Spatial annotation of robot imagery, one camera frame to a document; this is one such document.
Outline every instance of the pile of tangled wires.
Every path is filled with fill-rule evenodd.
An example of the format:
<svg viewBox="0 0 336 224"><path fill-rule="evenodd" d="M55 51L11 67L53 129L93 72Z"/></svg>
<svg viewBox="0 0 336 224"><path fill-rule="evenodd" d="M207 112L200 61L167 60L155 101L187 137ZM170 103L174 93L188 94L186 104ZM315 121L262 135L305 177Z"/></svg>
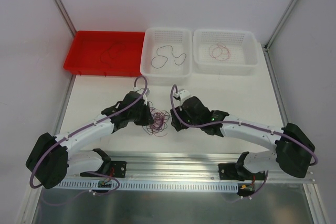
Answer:
<svg viewBox="0 0 336 224"><path fill-rule="evenodd" d="M154 135L154 136L166 136L167 133L164 135L160 134L162 133L167 127L168 127L168 120L171 117L170 113L165 110L158 110L153 106L152 102L149 102L150 104L150 111L152 114L152 117L154 119L154 123L147 126L142 126L143 129L146 131L148 135Z"/></svg>

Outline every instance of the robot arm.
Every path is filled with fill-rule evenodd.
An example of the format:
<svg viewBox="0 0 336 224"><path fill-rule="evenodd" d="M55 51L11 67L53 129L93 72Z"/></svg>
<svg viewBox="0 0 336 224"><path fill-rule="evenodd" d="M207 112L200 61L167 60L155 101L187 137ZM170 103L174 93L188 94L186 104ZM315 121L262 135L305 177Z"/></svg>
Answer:
<svg viewBox="0 0 336 224"><path fill-rule="evenodd" d="M235 166L225 169L231 179L243 181L265 170L282 170L304 178L312 156L315 158L315 146L295 124L288 123L280 128L248 122L219 110L210 111L186 90L172 90L172 96L180 101L180 106L175 108L172 104L171 109L172 126L177 131L199 127L209 135L239 138L268 149L259 153L242 153Z"/></svg>
<svg viewBox="0 0 336 224"><path fill-rule="evenodd" d="M101 149L78 151L97 139L126 127L129 122L141 126L152 124L154 120L147 102L149 90L145 88L142 97L139 91L135 87L122 101L104 109L94 120L77 130L55 136L49 133L41 135L26 162L32 175L46 189L53 188L65 176L73 174L93 170L109 175L113 167L111 158Z"/></svg>

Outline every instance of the white basket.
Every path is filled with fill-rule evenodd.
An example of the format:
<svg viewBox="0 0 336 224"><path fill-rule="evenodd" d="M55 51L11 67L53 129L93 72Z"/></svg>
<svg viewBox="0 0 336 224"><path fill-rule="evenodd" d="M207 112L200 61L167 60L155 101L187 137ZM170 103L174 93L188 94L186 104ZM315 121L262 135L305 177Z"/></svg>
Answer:
<svg viewBox="0 0 336 224"><path fill-rule="evenodd" d="M192 49L189 30L149 28L143 42L140 72L150 84L181 84L192 72Z"/></svg>
<svg viewBox="0 0 336 224"><path fill-rule="evenodd" d="M247 75L257 66L257 41L248 31L196 30L194 57L203 73Z"/></svg>

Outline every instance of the metal floor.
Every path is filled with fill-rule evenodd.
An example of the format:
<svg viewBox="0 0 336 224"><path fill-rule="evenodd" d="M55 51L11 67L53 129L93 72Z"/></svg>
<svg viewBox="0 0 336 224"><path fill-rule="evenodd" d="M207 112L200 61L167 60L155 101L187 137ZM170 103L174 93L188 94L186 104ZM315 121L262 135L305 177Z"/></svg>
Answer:
<svg viewBox="0 0 336 224"><path fill-rule="evenodd" d="M44 192L44 199L60 203L79 192L50 189ZM87 193L61 207L39 202L33 223L313 223L303 185L267 184L251 201L226 201L235 197L235 194L206 192L120 190L108 196Z"/></svg>

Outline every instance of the black wire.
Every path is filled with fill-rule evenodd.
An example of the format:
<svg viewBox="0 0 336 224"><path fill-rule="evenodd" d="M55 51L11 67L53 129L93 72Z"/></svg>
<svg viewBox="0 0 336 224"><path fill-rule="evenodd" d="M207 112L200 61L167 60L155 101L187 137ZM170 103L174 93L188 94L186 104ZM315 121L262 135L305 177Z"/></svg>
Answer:
<svg viewBox="0 0 336 224"><path fill-rule="evenodd" d="M166 57L166 56L163 56L163 55L159 55L160 57L164 57L164 58L166 58L166 61L164 62L164 64L162 65L162 66L160 66L160 67L155 67L154 65L153 65L153 60L155 59L155 58L157 58L157 56L155 56L153 59L152 59L152 61L151 61L151 65L152 65L152 67L153 68L156 68L156 69L159 69L159 68L163 68L163 66L164 65L166 65L166 63L167 63L167 61L168 61L168 57Z"/></svg>
<svg viewBox="0 0 336 224"><path fill-rule="evenodd" d="M172 45L166 45L166 46L159 47L159 48L156 50L156 55L157 55L157 56L160 56L160 57L164 57L164 58L166 58L166 61L164 62L164 64L163 64L162 66L160 66L160 67L155 67L155 66L153 65L153 60L154 60L155 58L157 58L157 56L155 56L155 57L152 59L152 61L151 61L151 65L152 65L153 68L160 69L160 68L163 68L164 65L166 65L166 63L167 63L167 61L168 61L168 57L165 56L165 55L159 55L159 53L157 52L159 49L164 48L164 47L171 47L171 48L172 48L172 56L173 56L174 58L176 58L176 59L177 59L177 58L180 58L182 55L184 55L184 59L183 59L183 61L182 61L181 64L177 64L177 63L176 63L176 60L174 60L175 65L180 66L180 65L182 65L182 64L184 63L185 59L187 58L187 54L183 53L183 54L180 54L180 56L177 57L177 56L175 56L175 55L173 54L173 49L174 49L173 46L172 46Z"/></svg>
<svg viewBox="0 0 336 224"><path fill-rule="evenodd" d="M112 57L111 54L110 54L110 49L112 49L112 47L116 46L116 45L122 45L123 47L121 47L119 50L116 51L115 53L115 56ZM121 56L121 53L126 49L126 45L124 43L121 43L121 42L115 42L113 43L108 49L106 49L104 52L102 52L99 56L99 59L102 63L105 63L107 65L109 65L110 68L112 68L112 65L110 65L110 63L106 62L106 61L103 61L103 58L102 56L107 52L110 60L114 60L115 58Z"/></svg>

